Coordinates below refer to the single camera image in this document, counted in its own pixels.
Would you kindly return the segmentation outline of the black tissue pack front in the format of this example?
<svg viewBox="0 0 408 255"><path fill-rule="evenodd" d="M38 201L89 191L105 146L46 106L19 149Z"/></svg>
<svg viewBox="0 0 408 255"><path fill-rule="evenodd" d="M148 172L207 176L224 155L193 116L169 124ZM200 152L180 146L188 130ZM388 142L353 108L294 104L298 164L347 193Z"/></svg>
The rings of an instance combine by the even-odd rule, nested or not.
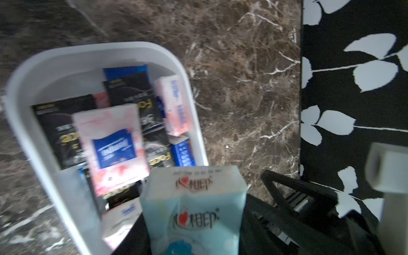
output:
<svg viewBox="0 0 408 255"><path fill-rule="evenodd" d="M143 135L143 145L149 167L174 167L171 144L164 128L150 130Z"/></svg>

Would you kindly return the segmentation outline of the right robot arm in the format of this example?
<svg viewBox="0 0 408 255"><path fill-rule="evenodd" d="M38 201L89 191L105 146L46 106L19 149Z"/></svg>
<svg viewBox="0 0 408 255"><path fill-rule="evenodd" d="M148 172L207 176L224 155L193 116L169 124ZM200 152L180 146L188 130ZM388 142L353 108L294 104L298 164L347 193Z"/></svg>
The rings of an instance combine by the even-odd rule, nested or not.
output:
<svg viewBox="0 0 408 255"><path fill-rule="evenodd" d="M382 198L353 196L354 169L339 172L344 189L266 170L261 179L276 207L247 195L242 255L405 255L408 252L408 150L373 143L365 178Z"/></svg>

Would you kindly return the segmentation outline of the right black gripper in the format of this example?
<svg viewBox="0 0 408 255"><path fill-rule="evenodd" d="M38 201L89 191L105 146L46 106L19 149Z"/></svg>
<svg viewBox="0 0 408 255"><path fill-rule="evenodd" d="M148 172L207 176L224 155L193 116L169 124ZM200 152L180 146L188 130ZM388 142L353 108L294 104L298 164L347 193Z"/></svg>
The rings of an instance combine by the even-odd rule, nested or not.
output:
<svg viewBox="0 0 408 255"><path fill-rule="evenodd" d="M253 214L287 255L383 255L374 227L356 210L340 217L332 190L265 170L261 179L276 206Z"/></svg>

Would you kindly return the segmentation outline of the pink floral Tempo tissue pack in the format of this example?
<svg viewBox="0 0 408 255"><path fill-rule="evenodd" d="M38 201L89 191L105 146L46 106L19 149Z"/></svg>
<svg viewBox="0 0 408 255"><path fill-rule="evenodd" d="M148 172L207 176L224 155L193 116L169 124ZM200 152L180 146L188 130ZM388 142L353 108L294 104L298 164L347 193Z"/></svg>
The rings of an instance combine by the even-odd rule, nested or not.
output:
<svg viewBox="0 0 408 255"><path fill-rule="evenodd" d="M106 91L92 94L92 98L97 108L111 107L111 101Z"/></svg>

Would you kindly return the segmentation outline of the teal bear tissue pack back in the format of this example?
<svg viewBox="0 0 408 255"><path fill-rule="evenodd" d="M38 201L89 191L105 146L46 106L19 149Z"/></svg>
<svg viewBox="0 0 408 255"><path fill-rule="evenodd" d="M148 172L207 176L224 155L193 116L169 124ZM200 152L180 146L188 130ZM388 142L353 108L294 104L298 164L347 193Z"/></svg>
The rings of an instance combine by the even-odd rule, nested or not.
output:
<svg viewBox="0 0 408 255"><path fill-rule="evenodd" d="M153 255L237 255L248 185L237 166L152 169L140 203Z"/></svg>

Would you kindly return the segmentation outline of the blue patterned tissue pack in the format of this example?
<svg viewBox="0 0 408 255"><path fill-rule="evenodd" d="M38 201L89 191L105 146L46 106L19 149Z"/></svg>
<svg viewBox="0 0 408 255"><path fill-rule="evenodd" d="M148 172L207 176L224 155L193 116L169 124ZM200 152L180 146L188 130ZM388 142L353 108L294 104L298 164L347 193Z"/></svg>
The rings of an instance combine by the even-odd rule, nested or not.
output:
<svg viewBox="0 0 408 255"><path fill-rule="evenodd" d="M191 149L190 139L187 136L169 136L169 142L176 166L190 167L196 165Z"/></svg>

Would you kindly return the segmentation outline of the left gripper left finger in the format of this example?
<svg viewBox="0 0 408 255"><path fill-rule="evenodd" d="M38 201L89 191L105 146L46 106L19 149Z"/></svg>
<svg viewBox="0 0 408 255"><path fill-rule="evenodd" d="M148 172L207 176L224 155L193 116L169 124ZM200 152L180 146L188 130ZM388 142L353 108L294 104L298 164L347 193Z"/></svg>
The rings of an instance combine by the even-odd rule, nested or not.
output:
<svg viewBox="0 0 408 255"><path fill-rule="evenodd" d="M121 244L111 255L152 255L144 214L141 214Z"/></svg>

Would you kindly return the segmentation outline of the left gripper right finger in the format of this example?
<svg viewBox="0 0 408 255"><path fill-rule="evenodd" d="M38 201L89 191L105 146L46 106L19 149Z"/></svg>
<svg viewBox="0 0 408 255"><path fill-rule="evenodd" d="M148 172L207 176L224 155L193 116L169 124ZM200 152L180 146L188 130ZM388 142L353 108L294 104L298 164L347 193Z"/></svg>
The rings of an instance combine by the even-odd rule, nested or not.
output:
<svg viewBox="0 0 408 255"><path fill-rule="evenodd" d="M277 237L272 238L253 212L261 208L261 201L247 195L240 229L239 255L286 255L287 249Z"/></svg>

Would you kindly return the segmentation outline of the white plastic storage box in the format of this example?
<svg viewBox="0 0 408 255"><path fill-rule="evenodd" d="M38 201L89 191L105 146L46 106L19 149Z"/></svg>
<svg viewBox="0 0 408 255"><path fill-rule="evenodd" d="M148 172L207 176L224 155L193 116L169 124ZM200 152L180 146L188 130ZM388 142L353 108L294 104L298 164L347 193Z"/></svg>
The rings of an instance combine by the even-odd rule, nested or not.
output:
<svg viewBox="0 0 408 255"><path fill-rule="evenodd" d="M6 90L6 117L20 146L83 255L109 255L102 225L88 187L75 167L61 170L32 111L32 106L102 92L104 68L148 65L149 78L177 74L183 81L188 136L199 166L208 165L189 77L178 58L150 42L113 42L57 48L23 62Z"/></svg>

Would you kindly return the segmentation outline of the dark blue Tempo tissue pack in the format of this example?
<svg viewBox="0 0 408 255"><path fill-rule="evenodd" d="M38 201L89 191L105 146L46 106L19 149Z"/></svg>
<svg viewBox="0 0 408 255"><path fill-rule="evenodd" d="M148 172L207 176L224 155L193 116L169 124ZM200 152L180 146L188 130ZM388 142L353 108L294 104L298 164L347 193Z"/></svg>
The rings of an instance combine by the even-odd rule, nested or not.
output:
<svg viewBox="0 0 408 255"><path fill-rule="evenodd" d="M103 72L107 80L114 80L121 77L127 77L129 75L144 73L147 77L148 66L139 65L139 66L130 66L130 67L118 67L118 68L103 68Z"/></svg>

